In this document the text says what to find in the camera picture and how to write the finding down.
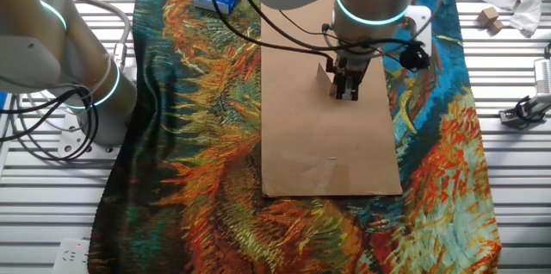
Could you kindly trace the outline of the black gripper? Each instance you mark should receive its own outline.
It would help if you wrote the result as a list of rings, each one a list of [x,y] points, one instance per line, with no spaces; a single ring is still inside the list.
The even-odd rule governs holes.
[[[336,73],[333,79],[336,98],[343,98],[343,100],[349,101],[358,100],[359,84],[365,77],[370,61],[371,59],[367,57],[338,54],[333,61],[326,64],[326,72]]]

